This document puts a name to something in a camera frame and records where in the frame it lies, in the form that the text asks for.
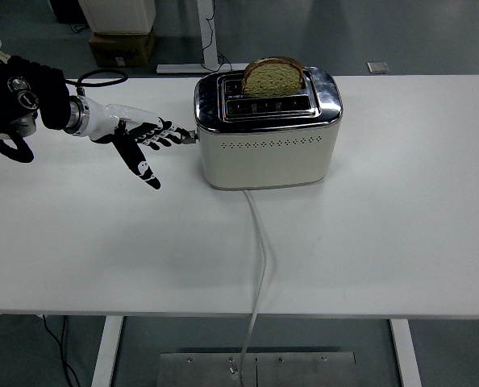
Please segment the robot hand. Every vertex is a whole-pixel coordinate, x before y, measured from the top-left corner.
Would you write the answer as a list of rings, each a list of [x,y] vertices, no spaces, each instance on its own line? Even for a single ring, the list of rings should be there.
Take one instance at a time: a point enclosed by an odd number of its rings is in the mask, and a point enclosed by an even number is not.
[[[146,110],[123,105],[100,105],[89,98],[82,99],[85,108],[81,135],[97,144],[113,144],[126,166],[153,189],[160,181],[141,150],[144,145],[153,150],[173,144],[193,144],[195,131],[165,120]]]

